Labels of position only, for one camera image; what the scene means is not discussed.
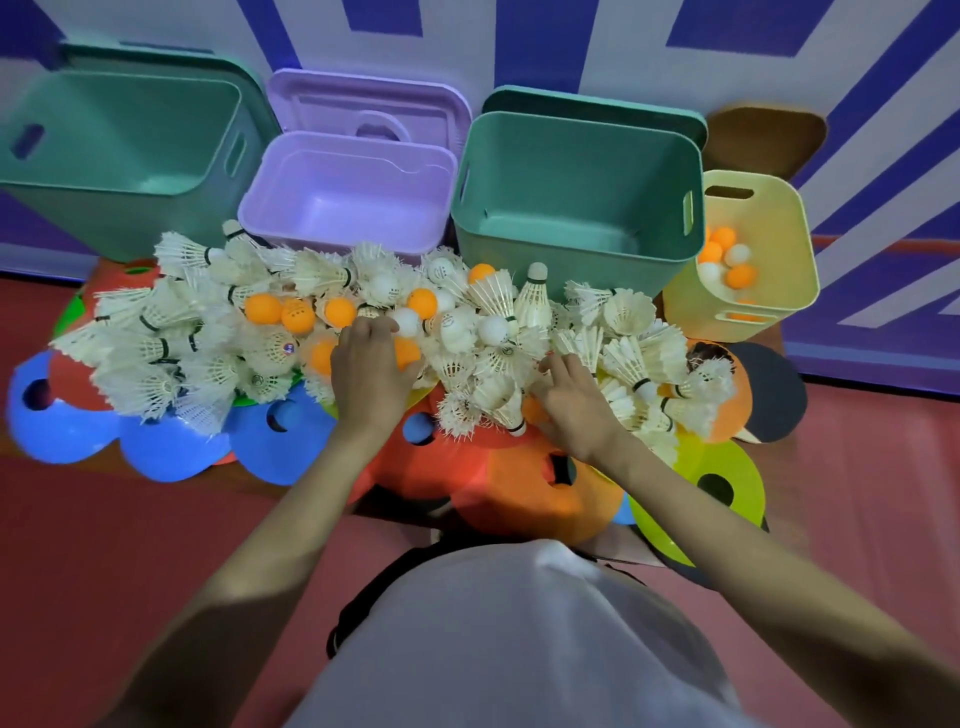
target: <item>floor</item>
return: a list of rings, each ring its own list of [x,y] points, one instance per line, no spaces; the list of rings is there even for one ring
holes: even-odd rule
[[[3,381],[43,346],[70,295],[0,279]],[[960,665],[960,405],[822,386],[809,395],[795,437],[751,449],[773,532]],[[269,511],[273,500],[231,473],[160,485],[103,453],[57,468],[23,458],[3,433],[0,724],[80,726],[107,706],[146,644]],[[343,519],[236,725],[281,725],[323,668],[342,605],[426,539]],[[707,633],[752,716],[843,725],[718,595],[665,569],[634,572]]]

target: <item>white shirt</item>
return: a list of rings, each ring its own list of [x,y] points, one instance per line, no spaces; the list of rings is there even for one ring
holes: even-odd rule
[[[674,606],[556,541],[401,576],[287,728],[758,726]]]

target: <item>hand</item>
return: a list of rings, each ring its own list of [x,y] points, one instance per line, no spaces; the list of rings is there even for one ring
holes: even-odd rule
[[[601,455],[621,442],[627,430],[613,416],[596,380],[576,354],[550,354],[540,363],[553,383],[538,379],[531,386],[552,422],[538,425],[558,448],[598,467]]]
[[[357,318],[340,334],[330,357],[333,394],[340,410],[338,429],[376,453],[407,409],[407,398],[422,361],[396,366],[396,321],[389,316]]]

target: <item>yellow plastic bin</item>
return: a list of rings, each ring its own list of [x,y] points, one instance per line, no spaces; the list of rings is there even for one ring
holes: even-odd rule
[[[749,297],[756,303],[718,298],[691,260],[663,289],[667,321],[690,338],[745,341],[817,300],[820,280],[797,190],[776,177],[722,169],[704,173],[704,190],[707,225],[733,228],[737,242],[750,246],[759,275]]]

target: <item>purple lid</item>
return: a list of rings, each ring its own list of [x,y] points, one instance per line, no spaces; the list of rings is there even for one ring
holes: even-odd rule
[[[464,151],[472,115],[448,85],[284,68],[267,98],[285,132],[369,136]]]

